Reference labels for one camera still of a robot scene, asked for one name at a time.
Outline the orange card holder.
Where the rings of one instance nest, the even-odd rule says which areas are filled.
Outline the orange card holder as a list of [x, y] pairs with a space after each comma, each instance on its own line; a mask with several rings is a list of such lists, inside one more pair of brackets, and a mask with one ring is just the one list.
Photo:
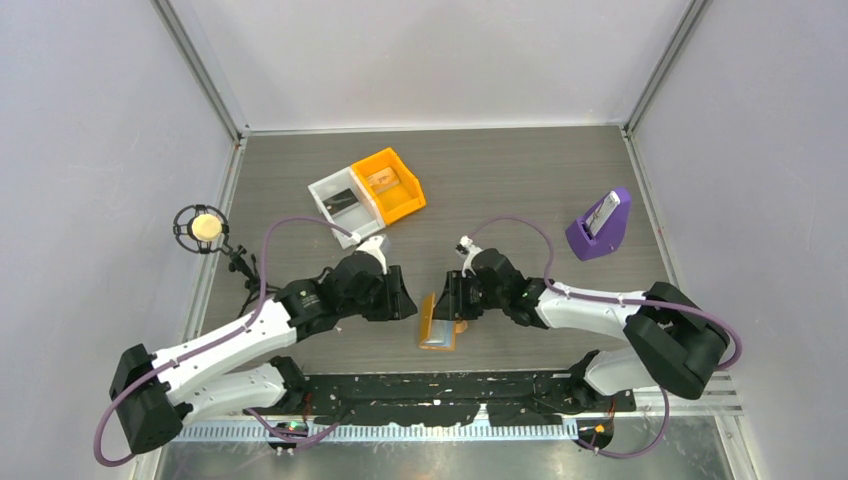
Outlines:
[[431, 351], [455, 351], [457, 337], [467, 330], [468, 322], [436, 319], [434, 316], [435, 296], [435, 293], [431, 293], [422, 302], [418, 347]]

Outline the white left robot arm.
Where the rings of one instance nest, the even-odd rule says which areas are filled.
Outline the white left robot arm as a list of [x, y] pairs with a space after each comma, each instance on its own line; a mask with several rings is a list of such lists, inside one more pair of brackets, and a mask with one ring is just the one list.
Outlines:
[[242, 373], [237, 367], [328, 332], [348, 317], [387, 322], [417, 312], [400, 266], [386, 264], [380, 253], [357, 250], [317, 277], [289, 282], [207, 334], [156, 352], [142, 344], [126, 349], [104, 416], [117, 416], [130, 453], [141, 455], [204, 417], [273, 406], [293, 414], [307, 398], [295, 367], [281, 361]]

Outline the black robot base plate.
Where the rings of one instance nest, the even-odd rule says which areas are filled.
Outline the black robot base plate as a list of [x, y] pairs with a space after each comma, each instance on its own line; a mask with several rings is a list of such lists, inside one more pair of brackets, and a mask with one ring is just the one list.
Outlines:
[[499, 371], [334, 375], [305, 378], [265, 415], [354, 426], [466, 426], [485, 413], [493, 426], [553, 425], [563, 415], [601, 417], [636, 410], [630, 391], [583, 404], [567, 390], [565, 371]]

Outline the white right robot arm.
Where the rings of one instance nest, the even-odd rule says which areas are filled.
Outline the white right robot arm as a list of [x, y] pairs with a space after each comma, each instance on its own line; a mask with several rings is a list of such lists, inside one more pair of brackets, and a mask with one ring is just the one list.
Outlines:
[[433, 319], [470, 321], [498, 310], [523, 327], [582, 330], [625, 342], [615, 351], [590, 351], [569, 368], [567, 394], [584, 410], [651, 386], [697, 400], [731, 345], [726, 328], [700, 315], [667, 282], [614, 294], [525, 276], [494, 248], [459, 252], [464, 264], [447, 273]]

